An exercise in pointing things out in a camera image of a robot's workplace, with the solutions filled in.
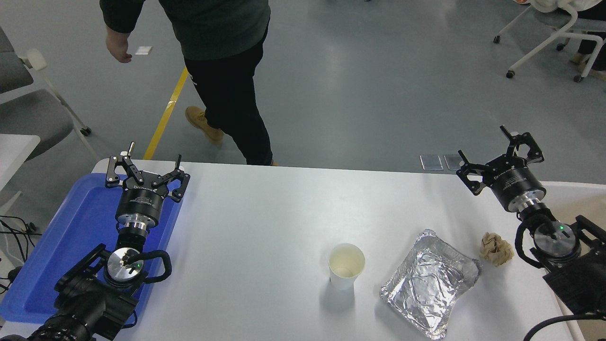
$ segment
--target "white chair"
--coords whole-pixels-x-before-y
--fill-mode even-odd
[[[17,57],[13,46],[0,28],[0,93],[33,83],[32,76],[25,66],[40,71],[55,95],[46,89],[39,89],[1,103],[0,133],[39,136],[40,143],[28,157],[30,160],[58,144],[71,131],[75,131],[91,156],[95,161],[99,161],[99,155],[83,137],[90,133],[90,128],[74,113],[44,74],[43,70],[47,67],[44,57],[36,49],[29,50],[26,57]],[[79,124],[79,132],[74,121]]]
[[[596,47],[593,49],[593,53],[591,57],[587,61],[587,66],[583,70],[580,75],[574,76],[575,82],[581,82],[591,69],[593,63],[596,61],[598,57],[598,53],[606,39],[602,39],[596,35],[587,34],[587,32],[606,32],[606,21],[600,20],[590,20],[590,19],[579,19],[579,15],[577,10],[569,4],[569,0],[558,0],[553,1],[550,5],[542,4],[537,0],[530,0],[531,7],[534,10],[534,17],[540,21],[541,23],[553,28],[555,30],[545,41],[540,43],[537,47],[535,47],[532,51],[528,52],[525,56],[523,56],[519,61],[515,62],[512,66],[509,67],[509,70],[505,74],[507,78],[513,78],[516,74],[516,69],[520,67],[524,62],[530,59],[532,56],[541,51],[545,46],[549,45],[555,39],[558,38],[566,38],[564,43],[560,43],[556,46],[556,50],[561,51],[568,44],[570,39],[586,39],[593,40],[596,42]],[[516,22],[520,20],[524,14],[526,14],[530,9],[526,8],[520,15],[515,17],[509,24],[507,24],[497,35],[495,36],[493,43],[498,44],[501,41],[501,35],[508,31]],[[554,12],[556,9],[561,8],[565,10],[566,13],[561,13],[560,11]]]

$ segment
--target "chair leg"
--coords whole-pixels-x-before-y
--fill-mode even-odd
[[[524,15],[524,13],[528,12],[528,10],[531,8],[532,6],[528,6],[528,8],[526,8],[522,13],[520,13],[517,17],[515,17],[514,20],[512,20],[509,24],[507,24],[507,26],[503,27],[503,29],[501,29],[499,31],[499,33],[496,34],[493,43],[495,44],[499,44],[499,41],[501,41],[501,35],[507,31],[509,31],[510,28],[512,28],[516,22],[518,20],[520,20],[520,18]]]
[[[6,215],[13,204],[17,201],[17,198],[21,196],[22,192],[17,191],[7,202],[5,202],[2,206],[0,206],[0,215]]]
[[[78,136],[80,141],[82,141],[84,146],[88,149],[90,154],[93,156],[93,158],[95,159],[95,162],[101,161],[101,158],[99,158],[99,155],[97,155],[97,153],[95,152],[93,147],[90,145],[90,143],[88,143],[88,141],[84,138],[84,136],[82,136],[82,134],[78,131],[78,128],[76,128],[76,126],[73,126],[73,129],[76,132],[76,135]]]
[[[579,15],[578,15],[577,11],[568,4],[563,5],[561,7],[561,9],[565,10],[566,12],[568,12],[570,14],[570,21],[568,22],[568,24],[562,26],[559,30],[555,31],[552,35],[549,36],[549,38],[545,39],[545,41],[540,43],[532,51],[528,52],[525,56],[520,58],[519,61],[516,61],[512,66],[510,66],[509,71],[507,72],[507,78],[512,78],[518,67],[520,67],[523,63],[525,63],[527,60],[532,58],[532,56],[537,54],[539,51],[544,49],[545,46],[551,44],[551,42],[554,41],[555,39],[558,39],[560,37],[568,38],[567,35],[574,35],[574,33],[570,33],[570,32],[568,32],[568,30],[570,30],[572,25],[574,25],[574,23],[578,19]]]
[[[566,38],[566,40],[564,40],[564,42],[561,42],[556,46],[556,50],[557,51],[563,50],[564,47],[566,47],[566,45],[568,45],[569,42],[570,42],[570,38]]]
[[[596,61],[596,58],[598,57],[598,53],[600,53],[600,50],[602,49],[602,46],[604,45],[604,43],[606,43],[606,39],[602,40],[602,41],[596,41],[596,47],[593,49],[593,52],[591,53],[591,57],[587,61],[587,65],[585,66],[585,68],[583,69],[583,72],[581,73],[581,78],[585,78],[589,74],[589,71],[591,70],[593,63]]]
[[[573,39],[593,40],[596,42],[596,47],[593,48],[591,57],[589,57],[589,60],[587,61],[587,65],[583,69],[583,72],[580,75],[576,75],[574,77],[574,81],[579,83],[585,77],[587,77],[587,75],[589,74],[589,71],[591,70],[593,63],[596,61],[596,58],[598,57],[598,53],[600,52],[602,46],[606,44],[606,39],[602,39],[600,36],[596,36],[596,35],[570,33],[570,32],[563,33],[562,36],[564,36],[566,38],[573,38]]]
[[[72,118],[74,120],[76,120],[76,122],[78,122],[78,124],[80,125],[80,133],[82,133],[85,136],[88,136],[90,134],[90,128],[86,124],[84,124],[84,122],[82,122],[82,120],[80,120],[80,117],[78,117],[76,115],[76,113],[74,112],[74,110],[72,110],[72,107],[70,107],[70,105],[67,104],[67,102],[63,99],[63,96],[61,96],[61,94],[59,93],[59,91],[54,87],[53,83],[50,82],[50,79],[47,77],[46,73],[43,70],[40,70],[39,72],[44,77],[44,81],[46,82],[46,84],[48,84],[48,87],[55,94],[55,96],[57,97],[57,99],[59,100],[59,102],[64,107],[67,108],[67,111],[70,112],[70,115],[72,116]]]

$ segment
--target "person's leg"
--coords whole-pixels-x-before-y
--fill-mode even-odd
[[[191,61],[185,66],[206,105],[208,125],[230,135],[247,164],[269,165],[269,134],[257,109],[255,68],[263,57],[265,37],[238,55],[211,61]]]
[[[580,19],[590,20],[601,20],[606,21],[606,1],[602,1],[592,8],[579,12]],[[606,38],[604,32],[587,32],[591,35],[600,36],[602,39]],[[593,49],[596,47],[596,42],[592,40],[583,40],[579,45],[578,53],[583,55],[589,55],[593,53]],[[606,49],[602,48],[598,53],[596,61],[593,63],[592,69],[594,70],[606,70]]]

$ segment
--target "crumpled brown paper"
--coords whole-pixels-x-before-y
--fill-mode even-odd
[[[513,248],[500,235],[486,232],[482,237],[480,257],[492,262],[494,266],[500,266],[513,258]]]

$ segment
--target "robotic arm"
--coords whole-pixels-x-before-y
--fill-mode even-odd
[[[459,150],[463,163],[457,175],[474,195],[489,187],[507,212],[516,213],[521,221],[515,240],[518,256],[548,271],[543,279],[574,314],[538,324],[524,340],[552,323],[606,319],[606,231],[582,215],[572,225],[558,221],[541,202],[547,191],[528,169],[530,163],[544,161],[541,149],[530,133],[513,135],[504,126],[501,131],[509,139],[507,152],[486,164],[473,164]],[[517,155],[521,145],[529,148],[526,157]],[[482,181],[470,180],[469,174],[482,176]],[[524,253],[526,230],[534,241],[530,252],[535,259]],[[581,255],[581,242],[589,253]]]
[[[104,244],[95,247],[55,285],[59,292],[55,315],[27,339],[10,335],[0,341],[91,341],[95,334],[113,340],[121,329],[136,323],[138,300],[133,295],[137,290],[143,284],[161,282],[170,276],[168,254],[163,250],[143,252],[143,246],[148,229],[158,224],[164,199],[180,202],[190,176],[179,168],[180,155],[175,169],[163,176],[138,170],[130,159],[134,146],[133,142],[128,151],[110,158],[105,178],[107,188],[122,187],[116,210],[115,251],[106,250]],[[123,181],[115,173],[118,166],[126,171]],[[175,180],[181,185],[169,193],[167,186]],[[154,258],[162,259],[164,273],[149,277],[144,262]],[[97,277],[101,270],[105,281]],[[135,323],[125,325],[132,315]]]

